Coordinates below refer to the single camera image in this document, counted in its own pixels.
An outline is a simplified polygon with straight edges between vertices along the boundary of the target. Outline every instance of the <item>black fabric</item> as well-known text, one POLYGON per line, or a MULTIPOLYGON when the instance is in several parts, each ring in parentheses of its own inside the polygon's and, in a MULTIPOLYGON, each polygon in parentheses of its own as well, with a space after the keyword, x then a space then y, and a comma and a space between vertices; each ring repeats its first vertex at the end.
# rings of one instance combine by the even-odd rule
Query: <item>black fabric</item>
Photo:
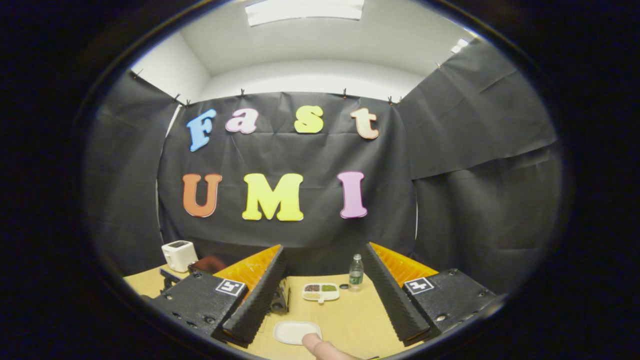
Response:
POLYGON ((99 254, 124 275, 162 265, 156 176, 177 104, 140 78, 122 76, 97 110, 83 163, 83 196, 99 254))
POLYGON ((405 151, 406 131, 395 106, 385 101, 317 93, 267 93, 226 97, 180 110, 164 145, 158 173, 161 229, 165 242, 193 241, 198 257, 214 254, 227 264, 276 244, 285 247, 289 269, 296 275, 344 274, 353 254, 367 241, 408 254, 415 239, 415 191, 405 151), (324 128, 318 134, 300 134, 294 128, 296 110, 320 106, 324 128), (209 143, 191 152, 186 124, 209 109, 209 143), (241 108, 259 112, 257 129, 250 134, 225 129, 232 113, 241 108), (377 116, 373 140, 356 131, 350 113, 368 108, 377 116), (359 171, 362 218, 340 217, 343 208, 340 172, 359 171), (207 174, 222 175, 215 212, 193 217, 182 205, 185 174, 199 174, 196 199, 206 201, 207 174), (272 189, 284 174, 301 174, 300 211, 304 219, 282 222, 245 220, 247 184, 244 176, 261 173, 272 189))
POLYGON ((552 144, 536 92, 494 46, 475 39, 413 89, 398 112, 411 175, 421 179, 552 144))
POLYGON ((416 180, 413 255, 437 270, 459 268, 495 293, 511 291, 546 248, 557 220, 561 178, 553 144, 416 180))

